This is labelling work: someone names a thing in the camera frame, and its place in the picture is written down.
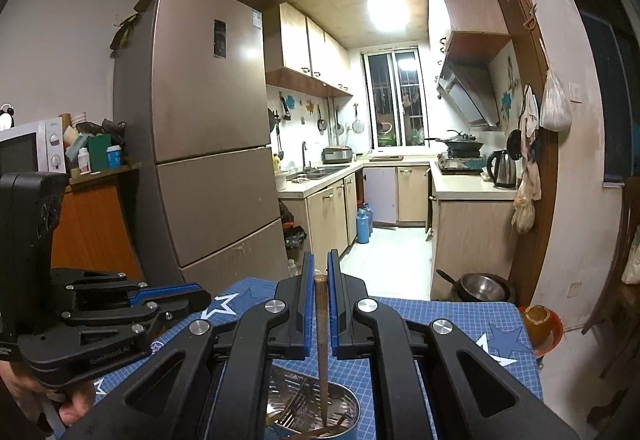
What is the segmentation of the person's left hand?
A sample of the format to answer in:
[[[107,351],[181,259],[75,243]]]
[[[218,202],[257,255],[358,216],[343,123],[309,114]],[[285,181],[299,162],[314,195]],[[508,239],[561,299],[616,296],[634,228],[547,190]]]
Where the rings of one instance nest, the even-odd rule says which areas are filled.
[[[1,379],[17,406],[30,420],[36,420],[42,411],[42,394],[50,400],[58,401],[58,416],[66,426],[73,425],[85,416],[96,400],[93,382],[81,382],[68,387],[64,391],[64,398],[55,397],[54,391],[42,386],[23,363],[2,361]]]

